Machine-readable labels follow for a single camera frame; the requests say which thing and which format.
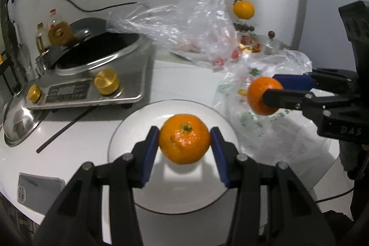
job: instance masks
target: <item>stainless steel pot lid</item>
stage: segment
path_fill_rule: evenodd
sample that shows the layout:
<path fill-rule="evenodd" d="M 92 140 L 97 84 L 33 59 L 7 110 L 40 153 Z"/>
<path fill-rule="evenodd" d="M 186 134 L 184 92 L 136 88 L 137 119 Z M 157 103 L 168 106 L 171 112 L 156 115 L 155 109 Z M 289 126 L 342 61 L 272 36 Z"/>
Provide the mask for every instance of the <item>stainless steel pot lid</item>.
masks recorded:
<path fill-rule="evenodd" d="M 25 107 L 27 92 L 33 83 L 34 81 L 25 84 L 5 109 L 4 139 L 10 147 L 23 142 L 49 112 L 48 110 L 29 110 Z"/>

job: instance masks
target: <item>red fruit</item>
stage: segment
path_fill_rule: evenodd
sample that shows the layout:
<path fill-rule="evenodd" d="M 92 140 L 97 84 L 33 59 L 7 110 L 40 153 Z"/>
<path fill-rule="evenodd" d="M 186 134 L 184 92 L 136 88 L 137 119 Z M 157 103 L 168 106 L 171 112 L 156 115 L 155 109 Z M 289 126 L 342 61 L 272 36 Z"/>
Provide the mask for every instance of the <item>red fruit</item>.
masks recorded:
<path fill-rule="evenodd" d="M 242 38 L 241 38 L 241 44 L 242 45 L 250 45 L 251 44 L 251 39 L 249 37 L 242 36 Z"/>
<path fill-rule="evenodd" d="M 213 64 L 217 66 L 224 66 L 224 60 L 221 58 L 217 58 L 214 60 Z"/>
<path fill-rule="evenodd" d="M 231 58 L 232 58 L 232 59 L 238 59 L 238 57 L 239 57 L 239 53 L 238 53 L 237 49 L 235 49 L 235 50 L 232 52 L 232 54 L 231 54 Z"/>

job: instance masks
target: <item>tangerine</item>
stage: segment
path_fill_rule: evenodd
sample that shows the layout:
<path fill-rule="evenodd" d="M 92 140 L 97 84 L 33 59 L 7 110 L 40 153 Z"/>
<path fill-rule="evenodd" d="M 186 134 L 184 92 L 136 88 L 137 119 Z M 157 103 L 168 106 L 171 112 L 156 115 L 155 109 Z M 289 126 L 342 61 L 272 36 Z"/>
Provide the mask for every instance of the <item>tangerine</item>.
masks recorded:
<path fill-rule="evenodd" d="M 177 114 L 170 117 L 161 128 L 159 146 L 172 162 L 192 164 L 199 161 L 208 150 L 209 130 L 198 117 Z"/>
<path fill-rule="evenodd" d="M 233 4 L 233 13 L 240 19 L 250 19 L 255 14 L 255 9 L 247 0 L 235 0 Z"/>
<path fill-rule="evenodd" d="M 279 109 L 268 107 L 263 103 L 263 94 L 268 89 L 283 89 L 283 86 L 271 77 L 259 77 L 251 83 L 247 91 L 247 101 L 256 114 L 271 115 Z"/>

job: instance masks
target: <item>screw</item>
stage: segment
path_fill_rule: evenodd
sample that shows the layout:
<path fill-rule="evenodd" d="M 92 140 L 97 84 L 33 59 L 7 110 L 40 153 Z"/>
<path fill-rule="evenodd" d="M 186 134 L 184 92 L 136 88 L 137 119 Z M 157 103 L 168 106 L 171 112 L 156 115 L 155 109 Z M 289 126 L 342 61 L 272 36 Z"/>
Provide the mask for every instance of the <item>screw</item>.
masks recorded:
<path fill-rule="evenodd" d="M 288 168 L 288 164 L 286 162 L 281 161 L 278 163 L 278 167 L 282 170 L 286 170 Z"/>
<path fill-rule="evenodd" d="M 244 162 L 247 161 L 247 159 L 249 158 L 247 155 L 245 155 L 244 153 L 239 153 L 236 157 L 240 162 Z"/>
<path fill-rule="evenodd" d="M 130 153 L 130 152 L 127 152 L 127 153 L 125 153 L 125 154 L 122 156 L 122 159 L 128 162 L 128 161 L 130 161 L 130 160 L 132 160 L 132 159 L 133 159 L 133 154 L 132 154 L 132 153 Z"/>
<path fill-rule="evenodd" d="M 329 116 L 331 116 L 331 112 L 329 110 L 324 110 L 323 115 L 326 116 L 326 117 L 329 117 Z"/>
<path fill-rule="evenodd" d="M 90 170 L 92 168 L 92 166 L 93 166 L 93 163 L 91 163 L 91 162 L 85 162 L 82 165 L 82 169 L 88 171 L 88 170 Z"/>

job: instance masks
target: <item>power outlet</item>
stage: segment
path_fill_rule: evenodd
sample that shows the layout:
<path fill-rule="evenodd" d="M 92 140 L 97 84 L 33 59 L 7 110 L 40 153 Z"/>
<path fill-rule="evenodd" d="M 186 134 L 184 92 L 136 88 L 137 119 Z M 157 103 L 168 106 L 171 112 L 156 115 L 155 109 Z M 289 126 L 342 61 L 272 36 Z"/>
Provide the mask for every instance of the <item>power outlet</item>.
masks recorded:
<path fill-rule="evenodd" d="M 19 203 L 25 202 L 25 188 L 22 185 L 18 186 L 17 199 Z"/>

